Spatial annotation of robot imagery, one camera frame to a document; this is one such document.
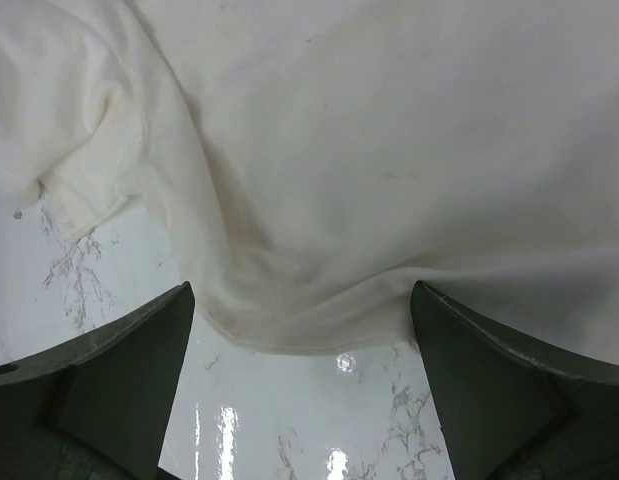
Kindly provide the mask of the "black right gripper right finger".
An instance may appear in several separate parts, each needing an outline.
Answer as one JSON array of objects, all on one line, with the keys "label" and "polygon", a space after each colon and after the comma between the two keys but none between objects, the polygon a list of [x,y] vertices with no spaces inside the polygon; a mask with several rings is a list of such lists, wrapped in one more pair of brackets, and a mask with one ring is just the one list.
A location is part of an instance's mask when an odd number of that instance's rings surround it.
[{"label": "black right gripper right finger", "polygon": [[619,366],[484,317],[429,285],[411,316],[458,479],[619,479]]}]

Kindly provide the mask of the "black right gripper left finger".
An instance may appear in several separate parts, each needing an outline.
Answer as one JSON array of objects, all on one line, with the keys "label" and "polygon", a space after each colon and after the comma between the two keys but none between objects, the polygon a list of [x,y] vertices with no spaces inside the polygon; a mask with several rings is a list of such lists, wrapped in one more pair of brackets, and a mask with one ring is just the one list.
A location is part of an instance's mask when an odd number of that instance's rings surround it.
[{"label": "black right gripper left finger", "polygon": [[0,479],[170,478],[158,463],[194,305],[183,283],[0,365]]}]

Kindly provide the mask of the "cream white t shirt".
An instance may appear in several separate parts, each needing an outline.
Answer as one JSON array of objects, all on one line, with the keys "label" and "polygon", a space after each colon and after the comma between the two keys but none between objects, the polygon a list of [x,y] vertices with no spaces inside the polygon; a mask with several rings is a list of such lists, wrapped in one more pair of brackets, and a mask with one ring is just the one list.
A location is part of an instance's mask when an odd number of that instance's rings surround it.
[{"label": "cream white t shirt", "polygon": [[619,1],[0,1],[0,198],[138,198],[213,327],[404,338],[424,281],[619,364]]}]

